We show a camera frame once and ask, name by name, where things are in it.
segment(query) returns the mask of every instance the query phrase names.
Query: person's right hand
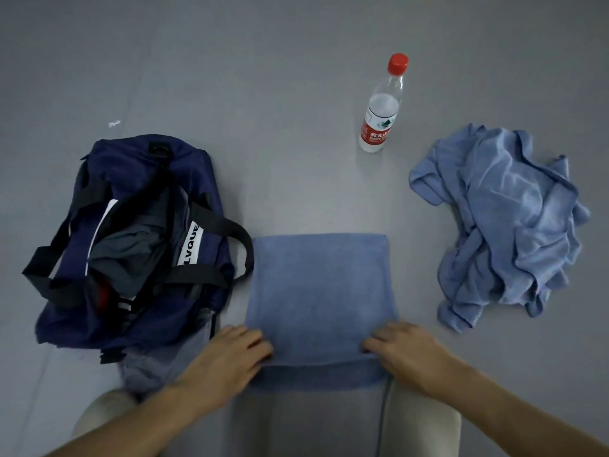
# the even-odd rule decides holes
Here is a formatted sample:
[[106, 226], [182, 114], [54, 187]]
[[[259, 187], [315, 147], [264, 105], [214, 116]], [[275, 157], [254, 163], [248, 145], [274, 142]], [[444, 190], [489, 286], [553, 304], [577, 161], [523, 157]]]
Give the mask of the person's right hand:
[[260, 362], [273, 353], [260, 330], [228, 326], [211, 339], [176, 380], [185, 407], [194, 418], [223, 406], [242, 392], [260, 370]]
[[434, 399], [443, 399], [451, 377], [470, 368], [429, 332], [407, 322], [388, 322], [363, 342], [405, 386]]

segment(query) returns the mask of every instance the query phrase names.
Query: floor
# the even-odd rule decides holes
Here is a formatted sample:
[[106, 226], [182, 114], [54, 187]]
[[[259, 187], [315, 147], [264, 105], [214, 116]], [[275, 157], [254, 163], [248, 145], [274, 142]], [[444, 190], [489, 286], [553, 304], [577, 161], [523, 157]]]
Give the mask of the floor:
[[[256, 235], [389, 236], [401, 315], [539, 407], [609, 440], [609, 0], [0, 0], [0, 456], [38, 456], [119, 384], [97, 354], [36, 345], [43, 301], [19, 275], [63, 219], [95, 140], [165, 133], [209, 151], [225, 212]], [[385, 149], [356, 147], [371, 85], [410, 56]], [[569, 155], [593, 221], [571, 286], [538, 319], [435, 319], [448, 208], [410, 191], [430, 144], [473, 121]], [[240, 322], [247, 286], [224, 322]], [[372, 456], [381, 392], [245, 395], [170, 456]], [[501, 451], [466, 423], [462, 455]]]

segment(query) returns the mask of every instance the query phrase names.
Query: bag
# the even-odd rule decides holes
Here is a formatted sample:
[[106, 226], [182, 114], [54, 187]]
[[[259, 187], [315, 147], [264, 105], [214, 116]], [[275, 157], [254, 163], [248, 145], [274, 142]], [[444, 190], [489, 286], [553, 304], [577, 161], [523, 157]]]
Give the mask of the bag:
[[[125, 347], [173, 344], [215, 318], [254, 258], [247, 231], [224, 218], [208, 153], [145, 135], [97, 141], [83, 160], [67, 218], [23, 271], [49, 300], [38, 343], [116, 362]], [[228, 237], [247, 252], [237, 279]]]

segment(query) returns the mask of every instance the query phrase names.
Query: plastic bottle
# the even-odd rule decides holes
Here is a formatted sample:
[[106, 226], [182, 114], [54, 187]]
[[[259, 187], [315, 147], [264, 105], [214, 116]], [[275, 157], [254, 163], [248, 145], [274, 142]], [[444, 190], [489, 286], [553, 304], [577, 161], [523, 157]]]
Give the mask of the plastic bottle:
[[407, 67], [408, 56], [402, 53], [391, 56], [387, 66], [388, 76], [372, 92], [359, 132], [359, 146], [366, 152], [378, 152], [385, 145], [387, 134], [400, 109], [403, 75]]

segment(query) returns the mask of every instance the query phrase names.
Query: red bottle cap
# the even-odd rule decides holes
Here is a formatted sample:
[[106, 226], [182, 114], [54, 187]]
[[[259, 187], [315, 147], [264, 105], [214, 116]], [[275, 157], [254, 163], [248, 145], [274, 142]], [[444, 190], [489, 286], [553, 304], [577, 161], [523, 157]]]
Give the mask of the red bottle cap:
[[408, 56], [402, 53], [395, 53], [389, 60], [387, 70], [392, 76], [400, 76], [406, 72], [408, 67]]

